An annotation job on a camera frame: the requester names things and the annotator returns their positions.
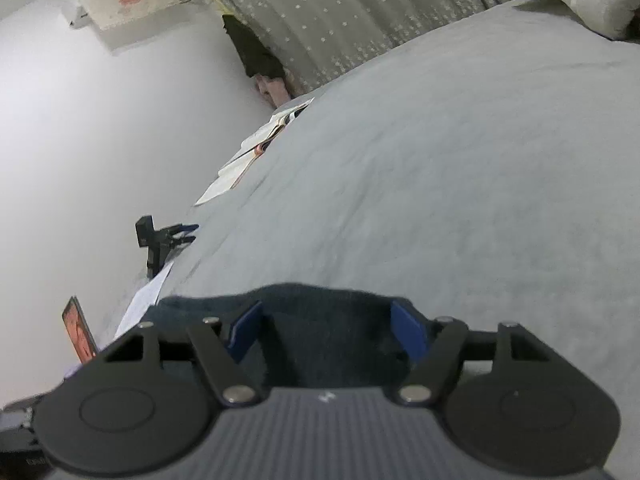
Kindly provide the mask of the dark blue denim garment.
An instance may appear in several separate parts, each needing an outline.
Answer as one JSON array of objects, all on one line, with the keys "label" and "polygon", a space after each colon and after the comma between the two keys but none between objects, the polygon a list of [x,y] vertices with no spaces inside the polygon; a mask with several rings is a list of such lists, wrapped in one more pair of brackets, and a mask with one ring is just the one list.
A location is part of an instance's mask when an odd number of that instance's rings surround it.
[{"label": "dark blue denim garment", "polygon": [[261,301],[258,338],[239,367],[262,391],[288,388],[391,387],[413,365],[390,331],[390,304],[398,301],[419,315],[428,350],[437,328],[406,298],[303,284],[274,284],[239,295],[209,298],[165,297],[144,315],[161,330],[177,333]]}]

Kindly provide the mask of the white paper sheet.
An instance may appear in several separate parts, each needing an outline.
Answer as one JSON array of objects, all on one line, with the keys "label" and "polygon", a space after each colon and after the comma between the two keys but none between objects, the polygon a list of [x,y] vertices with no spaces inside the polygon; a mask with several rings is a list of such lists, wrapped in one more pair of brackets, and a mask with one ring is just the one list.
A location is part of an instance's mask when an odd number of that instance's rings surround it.
[{"label": "white paper sheet", "polygon": [[144,317],[147,310],[157,303],[163,284],[174,266],[174,263],[168,262],[163,270],[155,278],[152,278],[148,284],[142,286],[132,297],[130,304],[125,311],[119,326],[115,332],[114,338],[117,339],[128,330],[138,325]]}]

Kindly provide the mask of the open white books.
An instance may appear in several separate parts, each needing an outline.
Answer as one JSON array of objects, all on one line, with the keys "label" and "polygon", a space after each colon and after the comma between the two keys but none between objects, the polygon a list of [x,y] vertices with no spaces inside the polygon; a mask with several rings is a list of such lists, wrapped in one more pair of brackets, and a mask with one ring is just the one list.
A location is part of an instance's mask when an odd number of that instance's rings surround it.
[{"label": "open white books", "polygon": [[240,149],[218,170],[215,180],[195,202],[194,206],[202,206],[235,188],[250,169],[250,166],[267,151],[268,146],[314,99],[303,101],[294,106],[274,113],[269,122],[258,128],[251,136],[241,142]]}]

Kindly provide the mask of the grey bed sheet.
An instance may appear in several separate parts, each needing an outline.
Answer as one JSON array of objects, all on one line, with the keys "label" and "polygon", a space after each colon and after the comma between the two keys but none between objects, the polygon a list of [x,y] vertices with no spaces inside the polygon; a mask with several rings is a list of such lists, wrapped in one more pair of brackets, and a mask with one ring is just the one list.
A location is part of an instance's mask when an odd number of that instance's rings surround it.
[{"label": "grey bed sheet", "polygon": [[548,0],[437,29],[316,92],[160,298],[283,282],[527,326],[639,407],[639,46]]}]

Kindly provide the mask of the pink hanging garment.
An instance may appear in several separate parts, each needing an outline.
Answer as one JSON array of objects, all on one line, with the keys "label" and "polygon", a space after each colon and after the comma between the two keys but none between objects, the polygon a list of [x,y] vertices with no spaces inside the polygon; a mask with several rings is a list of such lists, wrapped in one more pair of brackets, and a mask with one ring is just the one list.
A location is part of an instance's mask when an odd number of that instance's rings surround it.
[{"label": "pink hanging garment", "polygon": [[288,92],[286,82],[282,78],[269,78],[257,74],[254,77],[255,86],[260,95],[273,107],[280,106],[290,102],[292,96]]}]

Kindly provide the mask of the black hanging garment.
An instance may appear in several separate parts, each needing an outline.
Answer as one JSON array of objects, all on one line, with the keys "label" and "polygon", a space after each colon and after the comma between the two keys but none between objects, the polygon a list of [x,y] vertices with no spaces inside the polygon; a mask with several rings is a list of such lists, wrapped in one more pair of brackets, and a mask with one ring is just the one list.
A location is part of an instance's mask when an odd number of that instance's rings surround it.
[{"label": "black hanging garment", "polygon": [[222,21],[247,77],[260,75],[270,79],[285,78],[285,70],[280,60],[262,44],[247,25],[232,14],[224,14]]}]

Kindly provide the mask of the grey star-patterned curtain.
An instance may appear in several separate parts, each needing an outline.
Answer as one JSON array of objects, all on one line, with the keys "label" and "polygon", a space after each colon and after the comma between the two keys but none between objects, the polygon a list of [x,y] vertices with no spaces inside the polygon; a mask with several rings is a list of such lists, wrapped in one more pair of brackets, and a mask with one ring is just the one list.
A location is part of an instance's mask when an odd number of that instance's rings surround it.
[{"label": "grey star-patterned curtain", "polygon": [[508,0],[216,0],[302,93],[436,28]]}]

